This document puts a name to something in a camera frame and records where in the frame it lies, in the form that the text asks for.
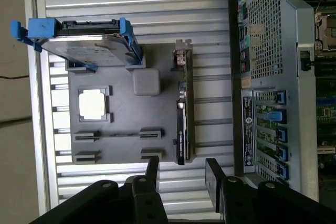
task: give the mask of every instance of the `blue tab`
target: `blue tab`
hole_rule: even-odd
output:
[[[287,143],[287,129],[276,129],[276,138],[283,143]]]
[[[288,161],[288,149],[285,146],[276,147],[276,155],[284,162]]]
[[[266,120],[274,121],[274,122],[282,122],[282,112],[281,111],[271,111],[266,114]]]
[[[286,104],[286,92],[285,91],[277,91],[275,93],[276,93],[276,103]]]
[[[31,18],[29,19],[28,38],[49,39],[56,37],[55,18]]]
[[[10,25],[11,26],[10,35],[13,38],[15,38],[17,41],[20,41],[22,43],[32,46],[34,50],[37,52],[42,52],[42,47],[38,43],[27,38],[28,31],[24,27],[21,26],[21,22],[12,20],[10,24],[11,24]]]
[[[283,180],[288,180],[289,179],[289,171],[288,171],[288,165],[282,164],[278,161],[277,163],[277,174],[280,175],[280,177]]]

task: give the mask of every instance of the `metal pcie bracket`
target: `metal pcie bracket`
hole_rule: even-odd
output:
[[[182,68],[184,80],[179,83],[180,98],[177,101],[177,163],[184,165],[195,156],[194,78],[191,40],[177,40],[174,62]]]

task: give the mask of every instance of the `screw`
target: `screw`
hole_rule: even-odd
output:
[[[227,180],[232,183],[236,183],[238,181],[235,177],[229,177]]]
[[[274,188],[275,188],[275,185],[272,184],[272,183],[266,183],[266,186],[267,186],[268,188],[271,188],[271,189],[274,189]]]
[[[106,183],[106,184],[102,184],[102,187],[106,188],[106,187],[110,187],[112,184],[111,183]]]

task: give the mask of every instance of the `blue plastic clip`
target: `blue plastic clip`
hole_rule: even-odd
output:
[[[21,22],[13,20],[10,22],[10,24],[10,35],[13,38],[15,38],[17,41],[32,46],[37,52],[42,52],[42,47],[27,37],[28,30],[21,26]]]
[[[285,146],[277,146],[276,156],[279,157],[280,160],[287,162],[288,161],[288,148]]]
[[[135,38],[133,27],[131,23],[125,18],[120,18],[120,34],[126,36],[128,39],[128,44],[133,50],[136,57],[139,59],[139,64],[142,63],[142,50]]]
[[[271,111],[266,114],[266,120],[274,121],[274,122],[281,122],[282,121],[282,112],[281,111]]]
[[[277,174],[280,175],[280,177],[283,180],[288,180],[289,179],[288,165],[283,164],[279,161],[276,161],[276,163],[277,163]]]
[[[31,18],[29,19],[28,38],[30,39],[49,39],[56,37],[55,18]]]
[[[286,128],[278,128],[275,130],[276,132],[276,138],[282,142],[287,143],[287,129]]]

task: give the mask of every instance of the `metal frame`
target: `metal frame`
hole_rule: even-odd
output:
[[[236,6],[235,0],[229,0],[230,8],[237,8]],[[234,23],[234,26],[237,26],[234,11],[230,10],[230,23]],[[315,83],[314,69],[304,72],[300,68],[300,53],[302,51],[308,51],[312,61],[314,58],[313,18],[312,7],[303,0],[281,0],[281,30],[286,31],[286,34],[282,35],[283,73],[252,79],[251,89],[266,92],[286,90],[287,105],[277,105],[277,107],[285,108],[290,113],[286,125],[288,130],[287,146],[289,147],[290,155],[289,184],[295,190],[318,200],[316,91],[315,85],[312,85],[312,83]],[[234,26],[230,27],[231,38],[238,38],[238,28]],[[236,53],[234,52],[235,48],[239,48],[239,44],[231,39],[232,54]],[[232,70],[236,69],[236,73],[240,76],[238,68],[240,62],[239,60],[237,62],[234,60],[234,57],[232,57]],[[238,93],[238,87],[241,88],[241,84],[233,79],[233,90],[236,89],[236,92],[233,91],[233,95],[236,95],[233,99],[236,103],[236,105],[234,103],[234,108],[238,108],[239,102],[237,101],[240,101],[239,98],[241,98],[241,94]],[[240,136],[241,133],[235,130],[235,134]],[[241,155],[242,149],[239,143],[236,143],[235,146],[236,160],[236,155]]]
[[[63,4],[70,3],[66,8],[72,8],[72,0],[25,0],[26,18],[32,17],[43,18],[46,16],[57,16],[62,20],[62,14],[71,13],[76,16],[78,10],[86,10],[86,14],[94,14],[94,19],[99,20],[103,17],[101,15],[108,14],[111,11],[110,7],[98,7],[92,3],[90,7],[84,5],[71,11],[64,10]],[[160,169],[162,171],[161,177],[163,183],[160,183],[163,194],[161,195],[166,211],[168,214],[174,214],[175,218],[217,218],[218,216],[210,214],[211,201],[208,199],[206,189],[204,187],[204,162],[206,156],[213,155],[218,157],[217,160],[225,173],[233,174],[233,150],[232,150],[232,120],[231,115],[225,115],[226,111],[231,111],[231,93],[229,91],[229,57],[228,46],[228,25],[225,20],[226,13],[226,0],[187,0],[168,3],[161,1],[158,7],[152,2],[145,2],[143,5],[137,4],[136,12],[153,12],[143,15],[128,14],[136,22],[143,24],[151,20],[153,17],[158,25],[149,27],[138,27],[137,34],[141,34],[142,40],[150,40],[151,43],[157,41],[167,43],[174,42],[177,38],[184,38],[186,34],[195,33],[194,48],[197,53],[194,64],[197,68],[194,70],[195,78],[198,80],[194,84],[195,92],[199,96],[195,97],[198,109],[205,108],[201,103],[209,103],[211,110],[216,112],[213,104],[219,103],[219,113],[215,113],[218,118],[201,119],[199,125],[196,126],[196,133],[202,139],[206,139],[209,133],[216,132],[211,141],[212,145],[207,143],[199,143],[196,149],[198,155],[202,158],[196,158],[192,164],[188,164],[187,170],[176,169],[175,164],[162,163]],[[130,3],[122,6],[122,11],[126,13],[132,12]],[[210,8],[214,10],[212,20],[208,23],[203,23],[199,20],[199,15],[203,19],[208,13],[202,8]],[[171,21],[170,14],[165,12],[169,10],[174,12],[173,18],[178,23],[182,20],[186,22],[193,20],[193,23],[182,23],[181,25],[167,24]],[[159,16],[155,16],[154,12],[161,11]],[[87,20],[86,17],[78,17],[78,20]],[[168,33],[167,37],[157,36],[158,31],[165,31]],[[142,164],[130,165],[97,165],[94,168],[90,165],[75,166],[71,164],[70,147],[69,147],[69,129],[67,129],[67,115],[68,105],[65,102],[67,99],[67,75],[64,69],[64,61],[58,59],[53,55],[47,55],[43,52],[41,55],[28,48],[29,57],[29,72],[30,72],[30,87],[31,87],[31,100],[33,111],[33,127],[34,127],[34,141],[35,141],[35,156],[36,156],[36,169],[37,169],[37,184],[38,184],[38,200],[39,212],[44,214],[46,211],[63,202],[69,196],[77,193],[79,190],[86,188],[91,183],[99,180],[100,178],[111,178],[119,182],[129,175],[139,174],[145,172],[145,166]],[[218,65],[215,72],[211,67]],[[52,99],[54,92],[60,91],[63,95],[59,95],[59,100]],[[65,127],[55,129],[60,122],[63,122]],[[206,127],[206,131],[201,131],[202,127]],[[202,213],[192,213],[192,209],[201,209]]]

